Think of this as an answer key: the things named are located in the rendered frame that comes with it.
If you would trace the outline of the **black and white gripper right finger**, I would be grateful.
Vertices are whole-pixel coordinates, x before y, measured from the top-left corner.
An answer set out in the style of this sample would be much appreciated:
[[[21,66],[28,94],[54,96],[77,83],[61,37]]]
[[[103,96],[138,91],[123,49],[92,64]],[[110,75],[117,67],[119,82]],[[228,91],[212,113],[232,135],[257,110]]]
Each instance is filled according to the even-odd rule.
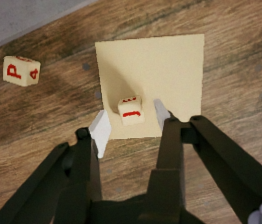
[[[262,164],[205,116],[182,122],[160,98],[153,102],[162,136],[136,224],[181,224],[181,206],[187,210],[183,144],[192,144],[240,222],[262,224]]]

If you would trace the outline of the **beige square mat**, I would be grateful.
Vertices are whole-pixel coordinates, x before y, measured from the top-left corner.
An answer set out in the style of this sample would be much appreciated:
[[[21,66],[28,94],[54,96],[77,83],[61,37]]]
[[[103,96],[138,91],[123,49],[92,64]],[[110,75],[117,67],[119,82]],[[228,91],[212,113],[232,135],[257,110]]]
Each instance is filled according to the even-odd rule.
[[[180,121],[200,115],[204,34],[96,42],[110,139],[161,137],[153,99]],[[118,104],[140,96],[145,122],[123,126]]]

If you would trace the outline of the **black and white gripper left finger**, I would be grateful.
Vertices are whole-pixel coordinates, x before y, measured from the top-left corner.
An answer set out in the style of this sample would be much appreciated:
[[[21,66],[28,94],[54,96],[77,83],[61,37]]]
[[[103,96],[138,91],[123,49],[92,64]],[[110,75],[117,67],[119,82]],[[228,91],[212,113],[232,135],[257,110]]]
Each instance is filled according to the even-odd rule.
[[[74,132],[77,144],[58,144],[0,209],[0,224],[50,224],[53,217],[52,224],[90,224],[90,202],[102,200],[99,158],[110,132],[101,110]]]

